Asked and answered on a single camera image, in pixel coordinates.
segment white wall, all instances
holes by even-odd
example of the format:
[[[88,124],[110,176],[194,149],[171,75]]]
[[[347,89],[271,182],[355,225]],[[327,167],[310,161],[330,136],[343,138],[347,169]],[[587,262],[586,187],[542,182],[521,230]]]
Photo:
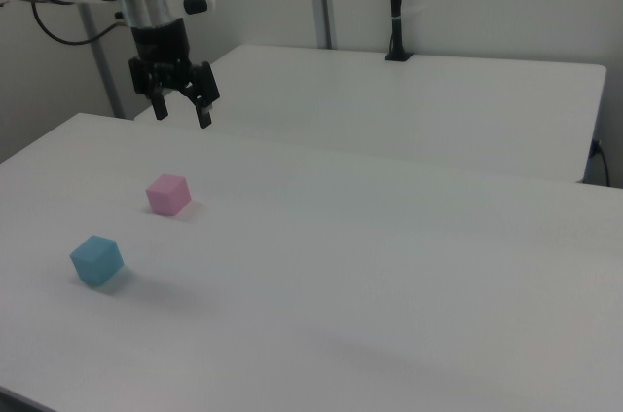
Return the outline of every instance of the white wall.
[[[389,0],[333,5],[340,49],[388,49]],[[605,65],[596,136],[605,144],[614,183],[623,186],[623,0],[404,0],[409,7],[424,7],[405,21],[405,43],[420,54]],[[601,173],[599,164],[594,169]]]
[[[92,7],[104,27],[117,7]],[[216,11],[186,19],[193,62],[215,61],[241,44],[316,47],[312,0],[217,0]],[[133,118],[149,103],[133,92],[128,59],[135,56],[129,30],[102,42],[126,115]]]
[[[85,37],[76,7],[39,6],[54,33]],[[49,39],[27,3],[0,8],[0,162],[79,112],[112,114],[91,49]]]

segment power cord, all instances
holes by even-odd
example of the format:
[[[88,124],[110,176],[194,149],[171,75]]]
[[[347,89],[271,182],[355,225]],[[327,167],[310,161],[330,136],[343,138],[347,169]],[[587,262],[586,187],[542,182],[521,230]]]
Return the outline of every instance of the power cord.
[[[121,25],[124,25],[122,22],[115,22],[114,24],[112,24],[111,26],[109,26],[108,28],[106,28],[105,30],[100,32],[99,34],[95,35],[91,39],[80,40],[78,42],[72,42],[72,41],[69,41],[69,40],[61,39],[60,37],[56,37],[52,32],[50,32],[50,30],[48,30],[48,27],[46,27],[45,24],[41,21],[41,18],[39,18],[39,12],[37,11],[37,4],[33,2],[33,3],[30,3],[30,6],[32,7],[32,14],[35,17],[35,20],[37,21],[37,24],[39,24],[39,27],[41,27],[41,30],[43,30],[48,37],[50,37],[51,39],[56,40],[59,44],[70,45],[72,47],[79,46],[79,45],[92,44],[93,42],[101,39],[104,35],[106,35],[111,30],[113,30],[113,29],[115,29],[115,28],[117,28],[117,27],[119,27]]]
[[[604,170],[605,170],[605,185],[610,188],[610,170],[607,166],[607,159],[605,158],[604,149],[602,149],[602,142],[597,139],[593,139],[591,142],[591,150],[588,154],[589,159],[594,158],[597,155],[602,156],[602,161],[604,162]]]

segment table surface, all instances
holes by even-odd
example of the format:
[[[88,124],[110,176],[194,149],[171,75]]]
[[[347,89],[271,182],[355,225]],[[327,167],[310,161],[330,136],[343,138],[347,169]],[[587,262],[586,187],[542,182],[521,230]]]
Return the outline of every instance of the table surface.
[[[54,410],[619,411],[623,195],[80,115],[0,166],[0,385]],[[161,173],[188,178],[176,218]],[[100,290],[69,253],[116,240]]]
[[[605,81],[595,65],[253,46],[213,69],[215,132],[564,182],[584,177]],[[189,100],[166,101],[165,125],[199,129]]]

